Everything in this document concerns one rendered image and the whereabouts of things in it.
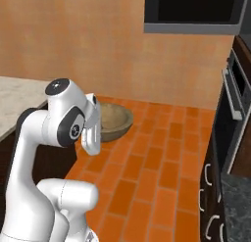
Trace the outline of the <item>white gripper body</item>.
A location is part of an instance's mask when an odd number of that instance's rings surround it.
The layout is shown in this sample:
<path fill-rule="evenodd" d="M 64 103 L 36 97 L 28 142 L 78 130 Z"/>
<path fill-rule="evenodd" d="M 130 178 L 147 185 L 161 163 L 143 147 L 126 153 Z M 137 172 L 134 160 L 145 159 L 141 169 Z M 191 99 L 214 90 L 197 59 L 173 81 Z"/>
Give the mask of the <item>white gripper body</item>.
<path fill-rule="evenodd" d="M 96 156 L 101 151 L 101 119 L 99 113 L 94 113 L 84 124 L 81 133 L 81 147 L 90 156 Z"/>

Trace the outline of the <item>brown wooden bowl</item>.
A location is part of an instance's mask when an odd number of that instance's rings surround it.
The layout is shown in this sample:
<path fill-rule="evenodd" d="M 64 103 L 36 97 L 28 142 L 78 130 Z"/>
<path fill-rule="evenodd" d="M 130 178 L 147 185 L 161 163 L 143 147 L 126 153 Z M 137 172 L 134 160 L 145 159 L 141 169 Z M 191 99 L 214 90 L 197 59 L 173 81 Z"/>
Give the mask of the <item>brown wooden bowl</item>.
<path fill-rule="evenodd" d="M 101 104 L 101 141 L 111 142 L 124 136 L 133 125 L 133 113 L 113 103 Z"/>

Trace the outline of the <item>dark cupboard under pale worktop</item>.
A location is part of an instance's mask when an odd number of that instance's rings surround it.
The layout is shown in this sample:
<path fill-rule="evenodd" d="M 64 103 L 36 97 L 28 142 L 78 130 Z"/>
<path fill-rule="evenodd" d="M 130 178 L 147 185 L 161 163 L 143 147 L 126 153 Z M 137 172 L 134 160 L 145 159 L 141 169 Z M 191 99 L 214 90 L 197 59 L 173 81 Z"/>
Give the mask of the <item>dark cupboard under pale worktop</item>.
<path fill-rule="evenodd" d="M 0 139 L 0 229 L 5 216 L 5 192 L 12 164 L 13 150 L 16 146 L 14 128 Z M 45 178 L 65 178 L 76 161 L 75 145 L 68 148 L 39 145 L 36 150 L 32 177 L 34 183 Z"/>

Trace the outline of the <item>black and silver oven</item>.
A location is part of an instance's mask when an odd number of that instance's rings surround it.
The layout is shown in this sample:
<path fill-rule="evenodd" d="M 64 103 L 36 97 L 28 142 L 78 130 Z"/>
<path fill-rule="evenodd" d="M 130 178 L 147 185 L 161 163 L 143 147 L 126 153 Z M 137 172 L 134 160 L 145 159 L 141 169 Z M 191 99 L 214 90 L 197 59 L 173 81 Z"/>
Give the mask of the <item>black and silver oven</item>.
<path fill-rule="evenodd" d="M 231 118 L 236 127 L 227 151 L 227 173 L 251 178 L 251 83 L 234 50 L 222 70 Z"/>

